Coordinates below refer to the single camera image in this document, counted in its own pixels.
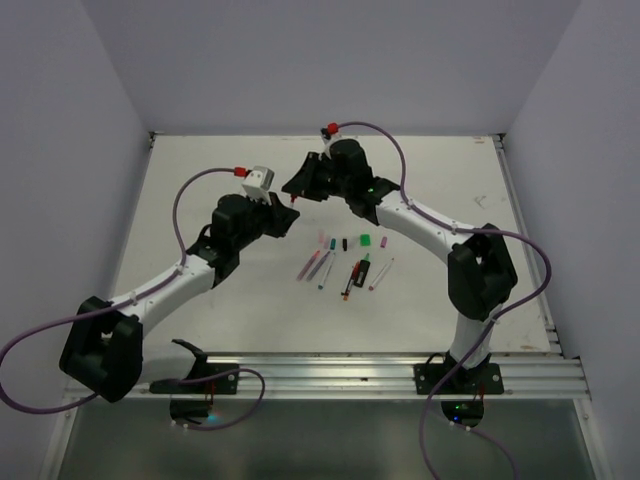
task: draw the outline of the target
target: wall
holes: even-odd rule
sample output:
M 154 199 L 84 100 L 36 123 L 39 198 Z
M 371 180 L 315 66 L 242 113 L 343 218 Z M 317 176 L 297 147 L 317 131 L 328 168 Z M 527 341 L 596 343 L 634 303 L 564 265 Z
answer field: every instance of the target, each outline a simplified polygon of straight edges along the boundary
M 146 160 L 146 133 L 76 0 L 0 6 L 0 342 L 109 290 Z M 12 352 L 0 376 L 60 403 L 68 330 Z M 36 478 L 54 418 L 0 404 L 0 478 Z
M 505 132 L 579 0 L 83 0 L 169 133 Z
M 618 478 L 636 478 L 640 3 L 584 0 L 507 136 L 549 302 L 580 355 Z

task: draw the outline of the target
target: cable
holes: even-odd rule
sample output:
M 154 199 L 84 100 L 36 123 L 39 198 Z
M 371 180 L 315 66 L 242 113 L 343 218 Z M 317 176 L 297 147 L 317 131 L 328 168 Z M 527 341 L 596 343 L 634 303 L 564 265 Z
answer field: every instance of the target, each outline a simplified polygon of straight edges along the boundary
M 189 430 L 198 430 L 200 432 L 212 432 L 214 430 L 223 430 L 225 428 L 229 428 L 229 427 L 233 427 L 234 425 L 237 425 L 238 423 L 242 422 L 243 420 L 249 418 L 251 415 L 253 415 L 253 412 L 255 412 L 257 410 L 257 408 L 260 406 L 260 404 L 262 403 L 262 398 L 264 397 L 264 393 L 265 390 L 267 388 L 267 384 L 264 381 L 264 377 L 262 375 L 260 375 L 260 373 L 258 373 L 257 371 L 253 370 L 252 368 L 235 368 L 233 370 L 227 370 L 225 372 L 222 373 L 216 373 L 215 375 L 211 375 L 209 377 L 202 377 L 202 378 L 193 378 L 190 380 L 175 380 L 176 385 L 194 385 L 197 383 L 208 383 L 208 382 L 213 382 L 214 380 L 217 380 L 219 378 L 226 378 L 227 376 L 229 376 L 230 374 L 239 374 L 239 373 L 251 373 L 252 375 L 255 375 L 256 377 L 258 377 L 258 380 L 260 380 L 260 383 L 262 384 L 261 388 L 260 388 L 260 395 L 258 396 L 258 398 L 256 399 L 255 402 L 253 402 L 252 407 L 247 410 L 245 413 L 243 413 L 242 415 L 240 415 L 238 418 L 236 418 L 235 420 L 231 420 L 227 423 L 223 423 L 221 425 L 209 425 L 209 426 L 205 426 L 205 425 L 189 425 Z
M 381 133 L 382 135 L 387 137 L 387 139 L 389 139 L 389 141 L 393 144 L 393 146 L 395 147 L 395 149 L 398 152 L 398 155 L 400 157 L 400 163 L 401 163 L 401 167 L 402 167 L 401 175 L 400 175 L 400 196 L 402 197 L 402 200 L 407 205 L 409 205 L 414 212 L 416 212 L 418 215 L 420 215 L 424 219 L 434 223 L 435 225 L 438 225 L 440 228 L 443 228 L 443 229 L 449 230 L 449 231 L 453 231 L 454 229 L 453 229 L 453 227 L 451 225 L 449 225 L 448 223 L 445 223 L 445 222 L 443 222 L 443 221 L 441 221 L 441 220 L 429 215 L 427 212 L 423 211 L 422 209 L 420 209 L 419 207 L 414 205 L 414 203 L 407 196 L 406 191 L 405 191 L 405 183 L 406 183 L 406 179 L 407 179 L 407 161 L 406 161 L 404 152 L 402 150 L 402 147 L 400 147 L 400 144 L 393 137 L 393 135 L 391 135 L 389 132 L 387 132 L 383 128 L 381 128 L 381 127 L 379 127 L 377 125 L 374 125 L 372 123 L 368 123 L 368 122 L 360 122 L 360 121 L 346 122 L 346 123 L 338 125 L 338 128 L 349 127 L 349 126 L 367 127 L 367 128 L 370 128 L 372 130 L 377 131 L 378 133 Z M 509 232 L 509 231 L 506 231 L 506 230 L 490 230 L 490 229 L 483 229 L 483 228 L 458 228 L 456 231 L 458 231 L 460 233 L 470 233 L 470 234 L 501 235 L 501 236 L 504 236 L 504 237 L 511 237 L 511 238 L 515 238 L 517 240 L 520 240 L 521 242 L 529 245 L 531 248 L 533 248 L 536 251 L 536 253 L 538 253 L 538 255 L 540 255 L 540 257 L 542 258 L 542 261 L 544 262 L 546 273 L 545 273 L 545 278 L 542 281 L 542 283 L 540 284 L 540 286 L 538 288 L 536 288 L 532 293 L 530 293 L 529 295 L 521 298 L 517 302 L 514 302 L 511 305 L 505 307 L 504 309 L 502 309 L 500 312 L 498 312 L 496 315 L 494 315 L 491 318 L 491 321 L 488 322 L 487 327 L 480 334 L 480 336 L 478 337 L 478 340 L 476 341 L 476 343 L 458 361 L 458 363 L 449 372 L 447 372 L 447 374 L 444 377 L 442 377 L 442 379 L 440 379 L 440 381 L 433 387 L 431 392 L 429 392 L 429 396 L 427 397 L 427 400 L 425 402 L 424 408 L 422 410 L 422 414 L 420 416 L 420 425 L 419 425 L 419 427 L 420 427 L 420 429 L 419 429 L 420 450 L 422 452 L 422 458 L 424 460 L 425 465 L 427 466 L 427 468 L 431 472 L 431 475 L 433 475 L 433 477 L 436 480 L 440 479 L 440 476 L 435 471 L 435 468 L 434 468 L 433 464 L 431 463 L 431 460 L 429 459 L 429 456 L 428 456 L 427 450 L 426 450 L 425 439 L 424 439 L 424 435 L 423 435 L 424 424 L 425 424 L 425 421 L 426 421 L 426 418 L 427 418 L 427 413 L 429 412 L 429 408 L 431 406 L 431 402 L 432 402 L 433 396 L 440 390 L 442 385 L 444 385 L 462 367 L 462 365 L 464 365 L 464 362 L 466 362 L 469 359 L 469 357 L 471 357 L 471 355 L 473 355 L 473 352 L 475 352 L 476 349 L 480 345 L 482 345 L 482 342 L 485 340 L 485 338 L 487 338 L 487 336 L 491 332 L 491 329 L 495 325 L 496 321 L 501 316 L 505 315 L 506 313 L 508 313 L 508 312 L 520 307 L 521 305 L 527 303 L 528 301 L 530 301 L 530 300 L 536 298 L 538 295 L 540 295 L 547 288 L 547 285 L 549 285 L 549 282 L 551 281 L 551 275 L 552 275 L 551 261 L 549 260 L 549 257 L 547 256 L 547 254 L 542 250 L 542 248 L 537 243 L 533 242 L 532 240 L 530 240 L 529 238 L 525 237 L 524 235 L 521 235 L 521 234 L 515 233 L 515 232 Z M 480 432 L 480 431 L 476 431 L 476 430 L 472 430 L 472 431 L 476 435 L 478 435 L 478 436 L 480 436 L 482 438 L 485 438 L 486 440 L 489 440 L 494 445 L 496 445 L 500 450 L 502 450 L 502 452 L 505 454 L 505 456 L 509 460 L 509 463 L 511 464 L 511 467 L 512 467 L 512 470 L 513 470 L 513 474 L 514 474 L 514 478 L 516 478 L 516 479 L 520 478 L 520 474 L 518 472 L 518 469 L 517 469 L 517 466 L 516 466 L 516 463 L 515 463 L 513 457 L 511 456 L 511 454 L 508 452 L 508 450 L 503 445 L 501 445 L 497 440 L 491 438 L 489 435 L 487 435 L 484 432 Z
M 173 201 L 173 208 L 171 211 L 171 215 L 173 220 L 173 231 L 176 235 L 176 239 L 178 240 L 178 246 L 180 247 L 180 263 L 179 263 L 180 267 L 184 267 L 187 261 L 187 250 L 185 248 L 184 240 L 182 239 L 182 235 L 180 234 L 180 228 L 178 226 L 178 205 L 180 203 L 180 199 L 182 198 L 182 194 L 187 189 L 187 187 L 191 185 L 193 182 L 195 182 L 197 179 L 199 179 L 200 177 L 203 177 L 210 173 L 234 173 L 234 169 L 233 168 L 209 168 L 207 170 L 203 170 L 202 172 L 195 174 L 193 177 L 189 178 L 184 183 L 184 185 L 182 185 L 182 187 L 180 187 L 180 190 L 178 190 L 178 193 L 176 194 L 176 197 Z M 178 269 L 174 270 L 173 273 L 171 273 L 171 275 L 169 275 L 167 278 L 162 280 L 160 283 L 145 290 L 144 292 L 141 292 L 138 295 L 138 300 L 148 297 L 149 295 L 152 295 L 158 292 L 159 290 L 163 289 L 165 286 L 171 283 L 179 275 L 179 273 L 180 272 Z M 44 332 L 46 330 L 49 330 L 50 328 L 59 327 L 62 325 L 66 325 L 68 323 L 79 322 L 82 320 L 89 320 L 89 319 L 98 317 L 100 315 L 104 315 L 105 313 L 114 312 L 121 308 L 128 307 L 132 303 L 133 303 L 133 300 L 126 300 L 124 302 L 118 303 L 116 305 L 112 305 L 102 310 L 82 313 L 80 315 L 72 315 L 69 317 L 61 318 L 59 320 L 54 320 L 52 322 L 45 323 L 37 327 L 30 328 L 29 330 L 22 332 L 20 335 L 9 340 L 9 342 L 7 342 L 7 344 L 4 347 L 2 347 L 2 350 L 0 350 L 0 367 L 2 366 L 2 362 L 4 362 L 4 359 L 9 353 L 9 351 L 11 351 L 11 349 L 15 347 L 18 343 L 31 337 L 32 335 L 35 335 L 40 332 Z M 23 413 L 29 413 L 31 415 L 49 415 L 53 413 L 64 412 L 66 410 L 71 410 L 72 408 L 76 408 L 76 407 L 79 407 L 80 405 L 84 405 L 85 403 L 93 400 L 97 396 L 98 396 L 97 394 L 93 393 L 88 397 L 82 398 L 72 403 L 68 403 L 66 405 L 61 405 L 59 407 L 36 408 L 36 407 L 30 407 L 28 405 L 23 405 L 13 400 L 11 397 L 9 397 L 4 387 L 2 386 L 2 382 L 0 381 L 0 400 L 2 400 L 4 403 L 6 403 L 9 407 L 13 408 L 14 410 L 18 410 Z

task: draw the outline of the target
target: metal bracket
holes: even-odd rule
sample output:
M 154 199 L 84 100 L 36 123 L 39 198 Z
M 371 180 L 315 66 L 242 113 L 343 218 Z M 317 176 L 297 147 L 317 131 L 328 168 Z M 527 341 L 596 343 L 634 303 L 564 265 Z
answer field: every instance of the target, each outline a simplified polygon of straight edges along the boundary
M 237 370 L 240 365 L 237 363 L 207 363 L 206 372 L 203 370 L 204 376 L 216 375 L 218 373 L 228 372 L 229 370 Z M 226 377 L 222 377 L 213 382 L 215 386 L 215 395 L 235 395 L 238 391 L 238 374 L 231 373 Z M 196 385 L 176 385 L 174 382 L 162 380 L 153 382 L 149 385 L 149 392 L 153 394 L 171 394 L 171 395 L 204 395 L 211 392 L 209 383 L 199 383 Z
M 449 371 L 449 366 L 444 363 L 418 363 L 413 366 L 413 380 L 416 384 L 418 395 L 429 395 L 429 392 Z M 466 383 L 456 383 L 448 381 L 440 390 L 438 395 L 475 395 L 480 388 L 484 387 L 484 395 L 502 395 L 504 385 L 500 365 L 497 363 L 487 363 L 479 374 Z

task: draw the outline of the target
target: white table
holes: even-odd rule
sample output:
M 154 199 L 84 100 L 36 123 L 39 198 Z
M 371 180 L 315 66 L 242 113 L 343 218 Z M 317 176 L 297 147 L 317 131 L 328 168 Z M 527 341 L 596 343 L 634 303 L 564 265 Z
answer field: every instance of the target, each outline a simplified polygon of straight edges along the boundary
M 359 137 L 374 174 L 399 180 L 400 163 L 389 142 Z M 462 222 L 487 222 L 515 230 L 493 142 L 488 137 L 400 137 L 408 160 L 408 192 Z M 194 173 L 216 166 L 264 165 L 276 172 L 273 191 L 300 168 L 318 137 L 159 136 L 126 245 L 115 293 L 135 288 L 178 259 L 171 205 Z M 228 174 L 198 180 L 186 192 L 179 223 L 187 246 L 209 223 L 218 199 L 240 191 Z M 288 198 L 280 194 L 285 204 Z M 163 344 L 182 338 L 210 352 L 437 352 L 453 339 L 456 312 L 447 297 L 446 268 L 401 235 L 355 217 L 341 199 L 298 200 L 301 217 L 284 239 L 260 238 L 240 254 L 238 269 L 215 290 L 176 311 L 147 338 Z M 369 233 L 372 246 L 346 254 L 340 248 L 325 290 L 295 277 L 319 248 L 318 229 L 338 238 Z M 386 249 L 380 239 L 388 236 Z M 519 283 L 511 301 L 533 289 L 522 246 L 507 240 Z M 375 292 L 339 290 L 351 265 L 365 252 L 375 274 L 392 256 L 395 265 Z M 545 352 L 549 341 L 538 302 L 506 315 L 491 342 L 496 352 Z

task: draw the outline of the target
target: purple cable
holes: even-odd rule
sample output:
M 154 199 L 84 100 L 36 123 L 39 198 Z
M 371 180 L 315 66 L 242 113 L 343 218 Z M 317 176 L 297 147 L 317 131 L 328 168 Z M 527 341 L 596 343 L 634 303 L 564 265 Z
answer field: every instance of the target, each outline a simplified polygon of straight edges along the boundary
M 249 418 L 251 415 L 253 415 L 253 412 L 255 412 L 257 408 L 260 406 L 260 403 L 262 402 L 262 398 L 264 397 L 265 389 L 267 388 L 267 384 L 264 381 L 264 377 L 260 375 L 260 373 L 258 373 L 257 371 L 253 370 L 252 368 L 236 368 L 234 370 L 227 370 L 226 372 L 216 373 L 215 375 L 211 375 L 209 377 L 194 378 L 191 380 L 176 380 L 176 383 L 178 385 L 195 385 L 198 383 L 213 382 L 214 380 L 218 380 L 219 378 L 223 378 L 223 377 L 226 378 L 228 375 L 232 373 L 237 375 L 241 372 L 251 373 L 252 375 L 255 375 L 256 377 L 258 377 L 258 380 L 260 380 L 260 383 L 262 384 L 262 387 L 260 388 L 260 395 L 258 396 L 256 401 L 253 403 L 253 406 L 249 410 L 247 410 L 245 413 L 240 415 L 238 418 L 236 418 L 235 420 L 231 420 L 230 422 L 223 423 L 221 425 L 210 425 L 210 426 L 190 424 L 189 430 L 198 430 L 200 432 L 212 432 L 214 430 L 223 430 L 225 428 L 233 427 L 234 425 L 237 425 L 243 420 Z
M 198 178 L 208 175 L 210 173 L 234 173 L 234 169 L 233 168 L 210 168 L 200 173 L 197 173 L 196 175 L 191 177 L 189 180 L 187 180 L 182 187 L 180 187 L 180 190 L 178 190 L 178 193 L 176 194 L 176 198 L 173 201 L 173 209 L 172 209 L 173 231 L 176 235 L 176 239 L 178 240 L 178 245 L 180 247 L 180 266 L 184 266 L 187 261 L 187 251 L 184 246 L 184 240 L 182 239 L 182 235 L 180 234 L 180 228 L 178 227 L 178 204 L 180 203 L 180 198 L 182 197 L 182 194 L 184 193 L 184 191 L 187 189 L 189 185 L 191 185 Z M 138 299 L 143 299 L 163 289 L 169 283 L 171 283 L 173 279 L 175 279 L 179 275 L 179 273 L 180 272 L 177 269 L 174 270 L 173 273 L 171 273 L 171 275 L 169 275 L 167 278 L 162 280 L 160 283 L 140 293 L 138 295 Z M 52 322 L 45 323 L 37 327 L 30 328 L 29 330 L 22 332 L 17 337 L 9 340 L 9 342 L 7 342 L 7 344 L 4 347 L 2 347 L 2 350 L 0 350 L 0 366 L 2 366 L 2 362 L 4 362 L 5 357 L 13 347 L 15 347 L 18 343 L 22 342 L 23 340 L 31 337 L 32 335 L 35 335 L 40 332 L 44 332 L 45 330 L 49 330 L 50 328 L 66 325 L 68 323 L 79 322 L 82 320 L 89 320 L 99 315 L 103 315 L 105 313 L 113 312 L 115 310 L 128 307 L 132 303 L 133 303 L 133 300 L 126 300 L 122 303 L 112 305 L 102 310 L 96 310 L 93 312 L 83 313 L 80 315 L 72 315 L 69 317 L 61 318 L 59 320 L 54 320 Z M 77 400 L 72 403 L 68 403 L 66 405 L 61 405 L 59 407 L 50 407 L 50 408 L 29 407 L 27 405 L 23 405 L 19 402 L 16 402 L 11 397 L 9 397 L 4 387 L 2 386 L 2 382 L 0 382 L 0 400 L 2 400 L 4 403 L 6 403 L 9 407 L 13 408 L 14 410 L 18 410 L 24 413 L 29 413 L 31 415 L 49 415 L 52 413 L 64 412 L 65 410 L 71 410 L 72 408 L 79 407 L 80 405 L 84 405 L 85 403 L 93 400 L 97 396 L 98 396 L 97 394 L 92 393 L 88 397 L 81 398 L 80 400 Z
M 445 222 L 433 217 L 432 215 L 429 215 L 427 212 L 425 212 L 422 209 L 420 209 L 419 207 L 415 206 L 413 204 L 413 202 L 407 196 L 406 191 L 405 191 L 405 183 L 406 183 L 406 179 L 407 179 L 407 161 L 406 161 L 406 158 L 404 156 L 404 152 L 402 150 L 402 147 L 400 147 L 400 144 L 397 142 L 397 140 L 389 132 L 387 132 L 383 128 L 378 127 L 377 125 L 374 125 L 374 124 L 368 123 L 368 122 L 359 122 L 359 121 L 357 121 L 357 122 L 346 122 L 346 123 L 343 123 L 341 125 L 338 125 L 338 128 L 349 127 L 349 126 L 361 126 L 361 127 L 370 128 L 372 130 L 375 130 L 376 132 L 381 133 L 382 135 L 387 137 L 389 139 L 389 141 L 391 141 L 391 143 L 395 147 L 396 151 L 398 152 L 398 155 L 400 156 L 400 163 L 402 165 L 402 170 L 401 170 L 401 175 L 400 175 L 400 196 L 402 197 L 402 200 L 407 205 L 409 205 L 411 207 L 411 209 L 414 212 L 416 212 L 418 215 L 420 215 L 421 217 L 423 217 L 426 220 L 434 223 L 435 225 L 438 225 L 440 228 L 444 228 L 445 230 L 453 231 L 453 227 L 451 225 L 449 225 L 448 223 L 445 223 Z M 425 439 L 424 439 L 424 435 L 423 435 L 424 424 L 425 424 L 425 421 L 427 419 L 427 414 L 429 412 L 429 408 L 431 406 L 431 403 L 432 403 L 432 400 L 433 400 L 433 396 L 436 393 L 438 393 L 438 391 L 440 390 L 442 385 L 444 385 L 462 367 L 464 362 L 466 362 L 469 359 L 469 357 L 471 357 L 471 355 L 473 355 L 473 352 L 475 352 L 476 349 L 480 345 L 482 345 L 482 342 L 484 341 L 485 338 L 487 338 L 487 335 L 489 335 L 489 333 L 491 332 L 491 329 L 495 325 L 495 322 L 501 316 L 503 316 L 504 314 L 506 314 L 506 313 L 508 313 L 508 312 L 520 307 L 521 305 L 527 303 L 529 300 L 532 300 L 535 297 L 537 297 L 538 295 L 540 295 L 545 290 L 545 288 L 547 288 L 547 285 L 549 285 L 549 282 L 551 281 L 551 275 L 552 275 L 551 261 L 549 260 L 549 257 L 547 256 L 547 254 L 542 250 L 542 248 L 538 244 L 536 244 L 535 242 L 533 242 L 529 238 L 525 237 L 524 235 L 521 235 L 521 234 L 515 233 L 515 232 L 509 232 L 509 231 L 506 231 L 506 230 L 490 230 L 490 229 L 483 229 L 483 228 L 458 228 L 457 231 L 460 232 L 460 233 L 470 233 L 470 234 L 501 235 L 501 236 L 504 236 L 504 237 L 511 237 L 511 238 L 515 238 L 517 240 L 520 240 L 521 242 L 529 245 L 531 248 L 533 248 L 538 253 L 538 255 L 540 255 L 540 257 L 542 258 L 542 261 L 544 262 L 546 273 L 545 273 L 544 280 L 542 281 L 542 283 L 540 284 L 540 286 L 538 288 L 536 288 L 529 295 L 521 298 L 517 302 L 512 303 L 511 305 L 509 305 L 508 307 L 502 309 L 500 312 L 498 312 L 496 315 L 493 316 L 491 321 L 487 324 L 487 327 L 480 334 L 480 337 L 478 338 L 476 343 L 473 344 L 473 346 L 460 359 L 460 361 L 458 361 L 458 363 L 444 377 L 442 377 L 442 379 L 440 379 L 440 381 L 431 389 L 431 392 L 429 392 L 429 396 L 427 397 L 427 400 L 425 401 L 425 405 L 424 405 L 424 408 L 422 410 L 422 414 L 420 415 L 420 424 L 419 424 L 420 450 L 422 452 L 422 458 L 424 460 L 425 465 L 427 466 L 427 468 L 431 472 L 431 475 L 433 475 L 433 477 L 436 480 L 439 480 L 440 476 L 436 472 L 435 467 L 433 466 L 433 464 L 431 463 L 431 460 L 429 459 L 429 456 L 427 454 L 427 448 L 426 448 L 426 445 L 425 445 Z M 520 478 L 520 473 L 518 472 L 518 468 L 517 468 L 516 463 L 515 463 L 515 461 L 513 459 L 513 456 L 509 453 L 509 451 L 501 443 L 499 443 L 497 440 L 493 439 L 492 437 L 490 437 L 489 435 L 487 435 L 484 432 L 477 431 L 477 430 L 472 430 L 472 432 L 475 433 L 476 435 L 486 439 L 486 440 L 489 440 L 494 445 L 496 445 L 500 450 L 502 450 L 502 452 L 505 454 L 505 456 L 509 460 L 509 463 L 511 464 L 511 468 L 513 470 L 514 478 L 516 478 L 516 479 Z

